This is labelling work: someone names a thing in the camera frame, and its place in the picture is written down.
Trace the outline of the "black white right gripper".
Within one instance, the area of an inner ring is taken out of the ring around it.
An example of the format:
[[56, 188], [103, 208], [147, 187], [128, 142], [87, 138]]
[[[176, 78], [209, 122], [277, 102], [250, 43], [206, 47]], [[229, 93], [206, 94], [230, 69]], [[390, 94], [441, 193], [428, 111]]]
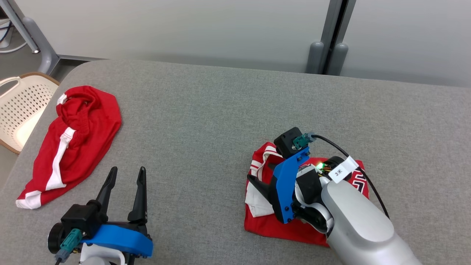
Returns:
[[[298, 170], [293, 195], [293, 213], [303, 223], [310, 224], [319, 233], [330, 233], [334, 219], [321, 198], [323, 188], [331, 181], [319, 174], [316, 167], [302, 167]], [[275, 178], [264, 183], [258, 177], [247, 175], [248, 181], [273, 207], [275, 202]]]

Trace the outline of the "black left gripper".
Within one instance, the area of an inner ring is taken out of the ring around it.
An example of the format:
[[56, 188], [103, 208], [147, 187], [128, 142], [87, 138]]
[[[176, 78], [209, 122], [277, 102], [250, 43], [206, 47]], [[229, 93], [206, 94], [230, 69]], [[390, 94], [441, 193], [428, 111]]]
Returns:
[[133, 203], [132, 210], [128, 213], [128, 222], [108, 222], [107, 210], [110, 200], [111, 190], [116, 184], [118, 168], [112, 167], [102, 185], [99, 194], [96, 198], [101, 205], [99, 210], [99, 216], [102, 223], [108, 225], [116, 225], [128, 230], [137, 231], [147, 238], [151, 238], [148, 233], [146, 222], [148, 221], [148, 197], [147, 197], [147, 185], [146, 185], [146, 168], [141, 167], [137, 177], [137, 191]]

